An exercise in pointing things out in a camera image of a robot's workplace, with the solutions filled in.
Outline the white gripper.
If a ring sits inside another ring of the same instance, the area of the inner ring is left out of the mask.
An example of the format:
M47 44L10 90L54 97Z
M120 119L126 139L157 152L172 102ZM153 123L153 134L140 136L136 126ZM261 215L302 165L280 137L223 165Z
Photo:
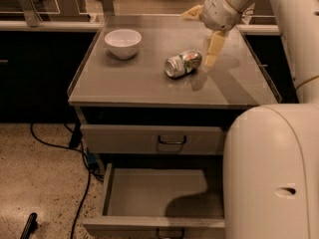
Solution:
M224 32L230 31L241 19L226 0L205 0L202 5L196 5L183 12L184 20L202 20L206 28L216 31L206 38L204 64L212 67L221 52L226 37Z

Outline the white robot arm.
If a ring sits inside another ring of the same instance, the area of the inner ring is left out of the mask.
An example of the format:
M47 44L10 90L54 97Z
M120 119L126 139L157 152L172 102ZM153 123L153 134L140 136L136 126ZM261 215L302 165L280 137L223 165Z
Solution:
M230 31L256 0L184 12ZM298 98L239 116L223 154L225 239L319 239L319 0L270 0Z

